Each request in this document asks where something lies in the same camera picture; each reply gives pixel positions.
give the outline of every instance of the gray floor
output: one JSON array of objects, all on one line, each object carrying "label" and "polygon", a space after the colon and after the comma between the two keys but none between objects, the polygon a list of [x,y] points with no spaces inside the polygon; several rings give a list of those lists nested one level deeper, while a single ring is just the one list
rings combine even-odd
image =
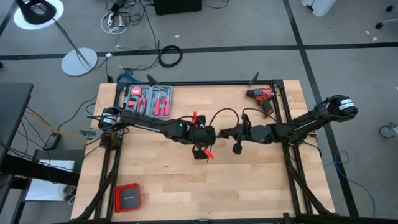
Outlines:
[{"label": "gray floor", "polygon": [[[0,2],[0,21],[6,16],[11,0]],[[355,44],[398,41],[398,26],[376,30],[377,22],[393,17],[385,8],[397,1],[347,0],[337,1],[329,14],[317,18],[311,11],[290,1],[298,29],[306,45]],[[116,36],[105,34],[100,19],[106,8],[103,0],[63,1],[65,13],[60,23],[79,46],[91,47],[97,52],[115,51]],[[156,16],[147,7],[150,21],[161,46],[175,44],[181,48],[228,47],[252,45],[295,45],[284,3],[280,0],[231,0],[220,10],[203,6],[196,13]],[[137,49],[153,45],[149,25],[129,27],[118,42],[119,45]],[[66,40],[54,27],[28,31],[17,28],[10,20],[0,36],[0,56],[64,54],[70,50]],[[337,145],[350,155],[346,173],[372,193],[376,201],[376,217],[398,218],[398,184],[395,161],[396,139],[383,139],[378,134],[381,125],[396,121],[398,111],[398,48],[309,50],[310,65],[323,98],[334,94],[351,96],[359,108],[358,116],[347,123],[332,124]],[[176,55],[166,55],[165,60]],[[154,55],[113,57],[108,62],[108,73],[114,78],[122,73],[119,65],[135,67],[150,65]],[[0,70],[0,82],[31,82],[34,90],[29,106],[41,114],[50,124],[58,126],[70,118],[83,100],[96,95],[98,85],[106,82],[106,67],[102,66],[82,77],[63,74],[61,59],[8,60]],[[263,50],[240,52],[190,53],[174,68],[155,67],[136,72],[135,78],[146,80],[146,74],[160,81],[191,80],[248,80],[257,71],[261,79],[299,79],[309,108],[315,104],[311,86],[298,50]],[[63,126],[62,131],[78,135],[78,130],[89,126],[87,113],[81,110],[76,118]],[[28,116],[44,139],[50,131],[36,119]],[[27,125],[29,137],[42,144]],[[59,149],[80,149],[83,143],[62,138]],[[319,131],[319,145],[324,164],[332,161],[323,130]],[[25,139],[16,135],[14,147],[24,149]],[[29,143],[29,153],[39,149]],[[325,168],[336,211],[348,215],[344,197],[333,166]],[[351,189],[362,217],[372,214],[367,193],[351,184]],[[15,207],[18,190],[12,190],[5,209],[0,214],[1,223],[9,223]],[[29,202],[21,223],[65,222],[71,206],[62,202]]]}]

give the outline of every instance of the black aluminum frame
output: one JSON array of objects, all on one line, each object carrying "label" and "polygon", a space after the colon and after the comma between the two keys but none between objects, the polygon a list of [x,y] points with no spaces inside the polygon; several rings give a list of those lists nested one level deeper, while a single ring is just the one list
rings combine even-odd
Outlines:
[{"label": "black aluminum frame", "polygon": [[[282,121],[282,115],[280,113],[280,108],[279,108],[279,102],[277,99],[277,93],[281,95],[282,98],[282,103],[285,109],[285,116],[287,121],[292,120],[291,114],[290,114],[290,108],[289,104],[287,101],[287,96],[286,96],[286,91],[285,91],[285,86],[283,80],[257,80],[254,83],[255,85],[270,85],[273,91],[275,92],[275,98],[274,98],[274,111],[277,116],[278,121]],[[133,83],[118,83],[116,85],[116,94],[114,97],[114,103],[113,106],[119,105],[119,100],[121,96],[121,91],[125,89],[125,87],[133,85]],[[153,85],[153,83],[140,83],[140,85]],[[172,86],[197,86],[197,85],[249,85],[249,81],[246,80],[235,80],[235,81],[202,81],[202,82],[162,82],[161,85],[172,85]],[[283,152],[284,152],[284,159],[285,163],[287,164],[288,162],[291,163],[290,160],[290,152],[289,152],[289,146],[287,144],[282,144]],[[107,207],[107,212],[106,212],[106,217],[108,219],[112,219],[112,214],[113,214],[113,191],[112,189],[115,188],[116,182],[117,182],[117,173],[119,169],[119,162],[120,162],[120,153],[121,150],[116,150],[116,154],[114,157],[114,162],[117,163],[118,165],[116,166],[116,176],[113,179],[111,183],[111,188],[109,191],[109,198],[108,198],[108,207]],[[110,160],[110,155],[111,155],[111,150],[107,149],[105,151],[104,155],[104,161],[103,161],[103,166],[102,166],[102,171],[101,171],[101,178],[99,182],[99,186],[101,186],[107,176],[108,173],[108,167],[109,167],[109,160]],[[294,146],[294,156],[295,156],[295,163],[297,166],[297,172],[298,176],[300,179],[305,182],[305,174],[303,170],[303,165],[301,162],[301,157],[299,153],[299,147]],[[294,206],[294,212],[297,215],[301,214],[301,208],[300,208],[300,202],[299,198],[297,195],[297,188],[295,185],[295,180],[293,176],[287,171],[288,179],[289,179],[289,187],[290,187],[290,193],[292,196],[292,203]],[[304,194],[303,191],[303,197],[305,201],[305,208],[308,214],[312,214],[312,206],[307,198],[307,196]],[[102,209],[102,203],[103,203],[103,198],[101,198],[97,204],[96,210],[94,212],[94,219],[99,219],[101,216],[101,209]],[[250,219],[227,219],[227,220],[211,220],[212,223],[290,223],[291,218],[289,217],[288,213],[283,214],[283,218],[250,218]],[[139,222],[139,223],[208,223],[209,220],[175,220],[175,221],[150,221],[150,222]],[[128,222],[112,222],[112,223],[137,223],[134,221],[128,221]]]}]

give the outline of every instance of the red box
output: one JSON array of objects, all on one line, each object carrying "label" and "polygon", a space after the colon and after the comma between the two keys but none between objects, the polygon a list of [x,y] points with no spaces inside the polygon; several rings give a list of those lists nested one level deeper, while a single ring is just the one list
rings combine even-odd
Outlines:
[{"label": "red box", "polygon": [[114,211],[116,213],[137,210],[139,206],[139,184],[127,184],[114,188]]}]

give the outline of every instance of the wheel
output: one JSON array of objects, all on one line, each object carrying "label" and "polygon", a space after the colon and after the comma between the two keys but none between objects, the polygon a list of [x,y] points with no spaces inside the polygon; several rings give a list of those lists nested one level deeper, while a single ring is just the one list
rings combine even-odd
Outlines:
[{"label": "wheel", "polygon": [[391,126],[389,126],[389,125],[381,126],[380,129],[379,129],[379,133],[384,138],[394,138],[395,137],[394,130],[392,130]]},{"label": "wheel", "polygon": [[394,6],[387,7],[386,12],[391,12],[393,8],[394,8]]},{"label": "wheel", "polygon": [[378,24],[376,24],[375,28],[376,29],[380,29],[383,27],[383,23],[379,22]]}]

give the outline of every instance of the cable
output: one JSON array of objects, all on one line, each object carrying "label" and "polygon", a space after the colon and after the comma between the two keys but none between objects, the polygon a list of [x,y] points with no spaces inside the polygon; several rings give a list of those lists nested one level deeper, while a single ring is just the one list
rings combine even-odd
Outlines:
[{"label": "cable", "polygon": [[147,7],[147,6],[151,6],[151,5],[150,5],[150,4],[144,5],[144,4],[141,2],[141,0],[139,0],[139,2],[140,2],[140,4],[141,4],[141,6],[144,8],[144,14],[145,14],[145,16],[146,16],[146,18],[147,18],[147,20],[148,20],[148,24],[149,24],[149,27],[150,27],[150,31],[152,32],[152,36],[153,36],[153,38],[154,38],[155,49],[159,51],[159,54],[157,55],[157,57],[156,57],[156,59],[154,60],[154,62],[152,63],[152,65],[149,65],[149,66],[147,66],[147,65],[138,65],[136,68],[123,68],[123,67],[121,66],[121,68],[122,68],[123,70],[125,70],[126,72],[131,72],[131,73],[134,73],[135,71],[143,71],[143,70],[147,70],[147,69],[156,67],[157,64],[159,63],[159,58],[160,58],[160,55],[161,55],[161,53],[162,53],[162,51],[160,50],[160,41],[156,39],[156,35],[155,35],[155,32],[154,32],[154,29],[153,29],[153,27],[152,27],[152,24],[150,23],[150,19],[149,19],[148,13],[147,13],[147,11],[146,11],[146,7]]},{"label": "cable", "polygon": [[29,126],[36,132],[36,134],[38,135],[38,137],[40,138],[40,140],[43,142],[43,145],[45,145],[45,141],[42,139],[42,137],[40,136],[39,132],[33,127],[33,125],[29,122],[29,120],[27,119],[27,116],[24,115],[24,118],[26,119],[27,123],[29,124]]},{"label": "cable", "polygon": [[[97,140],[100,140],[100,139],[101,139],[101,137],[99,137],[98,139],[95,139],[94,141],[90,142],[89,144],[94,143],[94,142],[96,142]],[[98,145],[98,146],[95,147],[93,150],[91,150],[90,152],[88,152],[87,154],[85,154],[85,155],[83,156],[83,160],[85,159],[86,156],[88,156],[88,154],[92,153],[95,149],[97,149],[97,148],[99,148],[99,147],[100,147],[100,145]]]},{"label": "cable", "polygon": [[[29,147],[29,138],[28,138],[28,136],[27,136],[27,131],[26,131],[26,128],[25,128],[25,124],[24,124],[24,122],[21,120],[21,125],[22,125],[22,127],[24,128],[24,132],[25,132],[25,138],[26,138],[26,148],[25,148],[25,152],[23,153],[23,155],[22,155],[22,157],[21,158],[24,158],[25,156],[27,156],[27,150],[28,150],[28,147]],[[44,169],[44,171],[46,172],[46,174],[47,174],[47,176],[48,176],[48,178],[49,178],[49,181],[51,182],[51,183],[53,183],[53,184],[55,184],[55,182],[53,182],[52,180],[51,180],[51,178],[50,178],[50,174],[49,174],[49,172],[48,172],[48,170],[47,169]]]},{"label": "cable", "polygon": [[[25,128],[25,125],[24,125],[24,122],[23,121],[21,121],[21,125],[22,125],[22,127],[24,128],[24,131],[25,131],[25,137],[26,137],[26,149],[25,149],[25,153],[24,153],[24,155],[26,155],[27,154],[27,150],[28,150],[28,147],[29,147],[29,142],[28,142],[28,140],[29,140],[29,137],[27,136],[27,131],[26,131],[26,128]],[[39,132],[30,124],[30,126],[36,131],[36,133],[39,135],[39,137],[40,137],[40,134],[39,134]],[[51,164],[51,160],[50,160],[50,154],[49,154],[49,151],[47,150],[47,157],[49,158],[49,163]],[[53,183],[53,184],[56,184],[55,182],[53,182],[52,180],[51,180],[51,178],[50,178],[50,174],[49,174],[49,172],[48,172],[48,170],[47,169],[44,169],[45,170],[45,172],[46,172],[46,174],[47,174],[47,176],[49,177],[49,181],[51,182],[51,183]]]},{"label": "cable", "polygon": [[[165,54],[166,52],[168,52],[169,50],[176,50],[176,51],[180,54],[180,57],[179,57],[178,60],[177,60],[176,62],[174,62],[174,63],[165,63],[165,62],[162,60],[162,55]],[[165,68],[174,67],[174,66],[178,65],[178,64],[181,62],[181,60],[182,60],[182,55],[183,55],[183,53],[182,53],[182,51],[181,51],[181,49],[180,49],[179,47],[177,47],[176,45],[168,45],[168,46],[164,47],[164,48],[162,49],[162,51],[160,52],[160,54],[159,54],[159,63],[160,63],[161,66],[163,66],[163,67],[165,67]]]},{"label": "cable", "polygon": [[89,105],[86,106],[86,112],[89,113],[89,114],[93,114],[94,113],[94,111],[93,112],[88,111],[88,108],[90,106],[92,106],[92,105],[95,105],[95,103],[90,103]]},{"label": "cable", "polygon": [[[347,156],[347,160],[346,160],[345,162],[343,162],[343,161],[338,162],[338,161],[337,161],[337,155],[340,154],[341,152],[345,153],[346,156]],[[328,165],[330,165],[330,164],[334,164],[335,167],[336,167],[337,173],[339,173],[340,176],[344,177],[346,180],[348,180],[348,181],[350,181],[351,183],[353,183],[353,184],[355,184],[355,185],[357,185],[357,186],[360,186],[362,189],[364,189],[364,190],[366,191],[366,193],[368,193],[369,198],[370,198],[371,201],[372,201],[372,217],[374,218],[374,217],[375,217],[375,214],[376,214],[376,203],[374,202],[373,196],[372,196],[372,194],[370,193],[370,191],[369,191],[365,186],[363,186],[362,184],[360,184],[360,183],[358,183],[358,182],[356,182],[356,181],[353,181],[353,180],[347,178],[347,176],[345,176],[343,173],[341,173],[341,171],[339,170],[339,168],[338,168],[338,166],[337,166],[337,164],[347,164],[348,161],[349,161],[348,152],[346,152],[346,151],[344,151],[344,150],[339,150],[339,151],[335,154],[333,162],[329,162],[328,164],[324,165],[323,167],[326,167],[326,166],[328,166]]]},{"label": "cable", "polygon": [[68,123],[69,121],[73,120],[73,119],[75,118],[75,116],[77,115],[77,113],[79,112],[80,108],[81,108],[85,103],[90,102],[91,100],[94,100],[96,97],[97,97],[97,95],[95,95],[94,97],[92,97],[92,98],[89,99],[89,100],[86,100],[86,101],[82,102],[82,103],[80,104],[80,106],[77,108],[75,114],[74,114],[70,119],[68,119],[68,120],[64,121],[62,124],[60,124],[60,126],[58,126],[58,128],[57,128],[57,131],[59,131],[60,128],[61,128],[64,124],[66,124],[66,123]]},{"label": "cable", "polygon": [[107,18],[108,15],[109,15],[110,17],[113,17],[113,16],[114,16],[113,12],[111,12],[111,11],[109,10],[109,11],[101,18],[101,28],[102,28],[102,30],[103,30],[105,33],[107,33],[107,34],[112,34],[112,35],[119,35],[119,34],[124,33],[124,32],[127,30],[127,24],[125,24],[125,23],[123,22],[122,16],[119,14],[119,15],[118,15],[118,17],[119,17],[119,25],[118,25],[118,26],[114,26],[114,27],[110,26],[109,23],[108,23],[108,22],[110,21],[110,19],[108,19],[108,22],[107,22],[107,24],[108,24],[108,31],[106,31],[105,28],[104,28],[104,26],[103,26],[103,23],[104,23],[104,20]]},{"label": "cable", "polygon": [[62,133],[60,131],[57,131],[55,128],[53,128],[51,125],[49,125],[46,121],[44,121],[41,117],[37,116],[36,114],[33,114],[30,111],[25,111],[25,112],[30,114],[30,115],[32,115],[33,117],[37,118],[39,121],[43,122],[43,124],[46,125],[49,129],[51,129],[54,134],[60,134],[60,135],[65,136],[67,138],[73,138],[73,139],[77,139],[77,140],[81,140],[83,142],[86,142],[86,139],[82,139],[82,138],[79,138],[79,137],[76,137],[76,136],[72,136],[70,134],[65,134],[65,133]]},{"label": "cable", "polygon": [[293,161],[296,161],[295,159],[293,159],[292,154],[290,153],[290,148],[289,148],[289,156]]},{"label": "cable", "polygon": [[234,109],[232,109],[232,108],[223,108],[223,109],[217,111],[217,112],[214,114],[213,118],[211,119],[211,121],[210,121],[210,123],[209,123],[209,126],[213,123],[213,121],[214,121],[214,119],[216,118],[216,116],[217,116],[220,112],[222,112],[222,111],[224,111],[224,110],[230,110],[230,111],[232,111],[233,113],[235,113],[235,115],[236,115],[236,126],[235,126],[235,127],[237,127],[237,126],[239,125],[239,115],[238,115],[238,113],[237,113]]},{"label": "cable", "polygon": [[309,146],[312,146],[312,147],[314,147],[314,148],[318,149],[319,155],[321,155],[321,157],[322,157],[322,152],[321,152],[321,149],[320,149],[318,146],[316,146],[316,145],[313,145],[313,144],[310,144],[310,143],[307,143],[307,142],[304,142],[304,144],[307,144],[307,145],[309,145]]},{"label": "cable", "polygon": [[221,0],[221,1],[222,1],[222,2],[226,2],[226,4],[225,4],[224,6],[214,7],[214,6],[210,6],[209,4],[207,4],[206,0],[203,0],[203,2],[204,2],[208,7],[212,8],[212,9],[222,9],[222,8],[225,8],[225,7],[228,5],[228,3],[229,3],[229,0]]},{"label": "cable", "polygon": [[122,74],[120,74],[117,78],[116,78],[116,82],[119,83],[123,80],[123,78],[127,79],[127,82],[129,83],[140,83],[140,80],[136,80],[135,78],[132,77],[132,73],[129,72],[124,72]]},{"label": "cable", "polygon": [[[22,134],[20,131],[17,130],[17,133],[20,134],[21,136],[23,136],[24,138],[26,138],[27,136],[25,134]],[[31,141],[32,143],[34,143],[36,146],[39,146],[41,149],[43,148],[43,146],[41,146],[40,144],[38,144],[37,142],[31,140],[30,138],[28,138],[29,141]]]},{"label": "cable", "polygon": [[280,122],[280,121],[276,120],[275,118],[269,116],[268,114],[266,114],[265,112],[263,112],[263,111],[261,111],[261,110],[258,110],[258,109],[255,109],[255,108],[245,108],[245,109],[242,110],[242,113],[244,113],[245,110],[254,110],[254,111],[258,111],[258,112],[260,112],[260,113],[266,115],[267,118],[270,118],[270,119],[274,120],[274,121],[275,121],[276,123],[278,123],[278,124],[286,124],[286,123],[283,123],[283,122]]},{"label": "cable", "polygon": [[34,110],[32,110],[32,108],[30,108],[29,106],[26,106],[28,109],[30,109],[34,114],[36,114],[39,118],[41,118],[41,120],[43,120],[46,124],[50,125],[48,122],[46,122],[46,120],[44,120],[43,117],[41,117],[38,113],[36,113]]}]

